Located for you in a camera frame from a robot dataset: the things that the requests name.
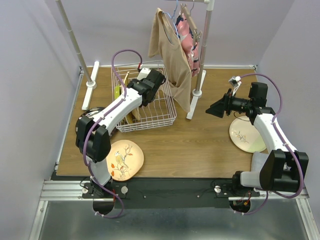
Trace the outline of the orange woven bamboo tray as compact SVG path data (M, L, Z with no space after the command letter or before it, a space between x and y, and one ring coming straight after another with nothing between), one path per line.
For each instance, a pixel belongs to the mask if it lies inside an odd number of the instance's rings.
M123 99L125 97L125 87L123 87L122 85L120 86L120 97Z

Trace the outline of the green polka dot plate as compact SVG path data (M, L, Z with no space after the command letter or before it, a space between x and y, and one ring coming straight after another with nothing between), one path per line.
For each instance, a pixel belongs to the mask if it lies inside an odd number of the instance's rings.
M120 95L121 95L121 86L120 85L116 85L114 87L114 93L113 93L113 96L114 96L114 100L116 100Z

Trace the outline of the green yellow woven mat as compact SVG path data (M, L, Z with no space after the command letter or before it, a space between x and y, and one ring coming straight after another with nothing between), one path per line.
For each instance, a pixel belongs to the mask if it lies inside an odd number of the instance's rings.
M124 85L127 86L128 85L128 82L129 82L129 74L130 72L128 71L124 77ZM125 121L127 124L133 124L133 118L135 117L135 113L136 113L136 110L132 110L130 113L128 113L126 116L125 116Z

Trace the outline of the white leaf pattern plate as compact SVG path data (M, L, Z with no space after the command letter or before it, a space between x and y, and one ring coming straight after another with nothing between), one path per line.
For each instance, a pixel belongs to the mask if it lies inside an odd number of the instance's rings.
M240 116L229 126L232 142L247 153L263 152L267 149L258 130L251 124L247 116Z

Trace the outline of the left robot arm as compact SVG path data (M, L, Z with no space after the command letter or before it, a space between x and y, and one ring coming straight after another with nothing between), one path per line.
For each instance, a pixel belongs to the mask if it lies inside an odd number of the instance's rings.
M75 145L95 182L93 191L101 198L111 191L111 175L102 162L111 151L110 133L132 110L153 102L166 77L156 69L143 68L128 83L120 78L121 95L92 117L82 115L76 122Z

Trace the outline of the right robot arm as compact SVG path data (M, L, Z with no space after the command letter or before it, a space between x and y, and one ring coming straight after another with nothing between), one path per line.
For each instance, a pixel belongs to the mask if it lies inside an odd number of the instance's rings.
M292 193L296 197L304 186L309 157L290 143L278 124L275 111L266 105L267 84L251 83L245 99L236 97L240 78L233 77L229 82L232 88L205 112L219 118L231 112L244 113L261 135L268 151L267 154L254 153L252 162L258 164L256 170L237 171L233 175L230 191L241 196L248 188L256 188L278 194Z

